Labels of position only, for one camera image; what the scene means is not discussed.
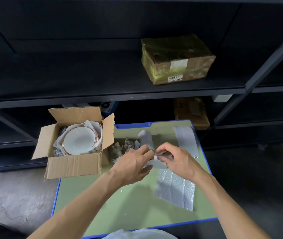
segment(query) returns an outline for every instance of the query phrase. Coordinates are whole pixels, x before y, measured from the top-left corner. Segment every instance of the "green table top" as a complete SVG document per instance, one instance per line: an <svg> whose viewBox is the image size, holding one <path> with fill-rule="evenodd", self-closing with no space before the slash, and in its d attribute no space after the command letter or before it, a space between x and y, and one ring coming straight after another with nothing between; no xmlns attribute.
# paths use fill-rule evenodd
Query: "green table top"
<svg viewBox="0 0 283 239"><path fill-rule="evenodd" d="M137 139L141 130L149 130L154 146L164 142L178 145L173 126L191 126L190 121L171 121L152 123L146 128L114 130L114 137ZM203 150L197 141L199 164L210 173ZM216 218L210 202L204 193L195 187L193 211L179 208L154 196L158 169L152 169L142 181L127 185L115 192L98 212L84 234L85 238L101 236L119 229L133 230L146 227L166 227L193 221ZM100 175L88 175L60 179L53 213L61 210L67 203L88 188Z"/></svg>

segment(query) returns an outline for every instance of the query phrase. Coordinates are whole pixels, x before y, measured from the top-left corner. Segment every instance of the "blue table edge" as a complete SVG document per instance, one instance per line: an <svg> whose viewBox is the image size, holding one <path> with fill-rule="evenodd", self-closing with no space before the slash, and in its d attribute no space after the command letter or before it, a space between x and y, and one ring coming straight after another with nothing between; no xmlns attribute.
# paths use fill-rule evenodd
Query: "blue table edge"
<svg viewBox="0 0 283 239"><path fill-rule="evenodd" d="M151 125L153 123L158 123L158 122L144 122L144 123L131 123L131 124L120 124L120 125L115 125L115 127L117 129L131 129L131 128L144 128L144 127L151 127ZM205 156L205 153L203 152L203 149L201 147L201 144L200 144L200 141L198 139L198 136L196 134L196 132L194 132L195 134L195 137L196 137L196 140L199 142L199 146L200 146L200 149L202 151L202 154L203 154L203 157L205 158L205 161L207 163L207 166L208 166L208 169L209 169L209 172L210 174L212 175L211 173L211 170L210 170L210 167L209 167L209 164L208 164L208 161L207 161L207 158ZM58 185L57 185L57 189L56 189L56 194L55 194L55 199L54 199L54 204L53 204L53 208L52 208L52 213L51 213L51 217L54 215L54 210L55 210L55 205L56 205L56 200L57 200L57 195L58 195L58 191L59 191L59 186L61 184L61 178L59 179L58 181ZM169 225L162 225L162 226L155 226L155 227L147 227L148 229L158 229L158 228L165 228L165 227L172 227L172 226L180 226L180 225L187 225L187 224L192 224L192 223L197 223L197 222L204 222L204 221L215 221L217 220L218 218L217 217L214 217L214 218L207 218L207 219L203 219L203 220L196 220L196 221L185 221L185 222L180 222L180 223L174 223L174 224L169 224ZM90 238L96 238L96 237L105 237L107 236L109 233L107 234L100 234L100 235L93 235L93 236L88 236L88 237L82 237L82 239L90 239Z"/></svg>

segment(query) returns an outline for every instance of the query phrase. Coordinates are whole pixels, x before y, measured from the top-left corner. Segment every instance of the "ceramic bowl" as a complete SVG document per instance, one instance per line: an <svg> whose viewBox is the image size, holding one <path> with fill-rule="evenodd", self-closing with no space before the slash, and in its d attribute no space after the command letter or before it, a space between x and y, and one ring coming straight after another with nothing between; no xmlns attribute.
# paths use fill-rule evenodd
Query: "ceramic bowl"
<svg viewBox="0 0 283 239"><path fill-rule="evenodd" d="M88 153L95 144L95 133L84 126L74 128L66 134L63 147L68 154Z"/></svg>

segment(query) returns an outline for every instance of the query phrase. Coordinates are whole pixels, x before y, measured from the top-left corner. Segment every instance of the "barcode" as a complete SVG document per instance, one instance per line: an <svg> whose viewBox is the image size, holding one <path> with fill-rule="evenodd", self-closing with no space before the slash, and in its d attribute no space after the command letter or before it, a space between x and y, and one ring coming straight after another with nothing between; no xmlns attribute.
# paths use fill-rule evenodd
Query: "barcode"
<svg viewBox="0 0 283 239"><path fill-rule="evenodd" d="M182 75L168 77L168 83L178 80L182 80Z"/></svg>

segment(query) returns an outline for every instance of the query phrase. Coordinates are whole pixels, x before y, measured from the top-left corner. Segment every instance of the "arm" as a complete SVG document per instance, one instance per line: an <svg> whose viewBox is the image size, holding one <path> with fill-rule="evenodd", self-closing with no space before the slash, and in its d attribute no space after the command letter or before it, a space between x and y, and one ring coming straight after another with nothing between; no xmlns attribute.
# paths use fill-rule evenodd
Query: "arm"
<svg viewBox="0 0 283 239"><path fill-rule="evenodd" d="M151 166L143 167L153 158L154 152L149 150L147 145L126 153L108 172L103 173L88 189L41 225L28 239L82 238L96 214L113 193L149 174Z"/></svg>
<svg viewBox="0 0 283 239"><path fill-rule="evenodd" d="M164 143L157 153L169 151L175 161L159 157L176 175L195 183L203 191L217 213L227 239L271 239L227 194L218 181L207 173L199 163L183 148Z"/></svg>

